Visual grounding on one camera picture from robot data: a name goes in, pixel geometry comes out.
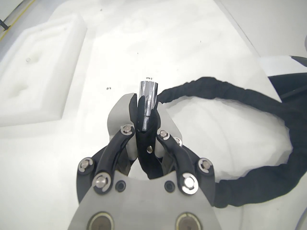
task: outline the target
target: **black cable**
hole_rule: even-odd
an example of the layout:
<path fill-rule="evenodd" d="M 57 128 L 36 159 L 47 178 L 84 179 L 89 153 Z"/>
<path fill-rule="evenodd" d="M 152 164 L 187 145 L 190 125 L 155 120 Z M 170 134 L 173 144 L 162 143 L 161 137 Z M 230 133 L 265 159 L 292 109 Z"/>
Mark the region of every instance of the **black cable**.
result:
<path fill-rule="evenodd" d="M 242 206 L 262 203 L 290 192 L 307 171 L 307 116 L 286 103 L 280 103 L 257 91 L 245 90 L 212 77 L 202 77 L 181 86 L 164 90 L 158 101 L 169 103 L 182 96 L 205 99 L 231 99 L 276 115 L 289 128 L 293 151 L 286 164 L 263 166 L 253 169 L 237 180 L 221 180 L 216 183 L 214 205 Z"/>

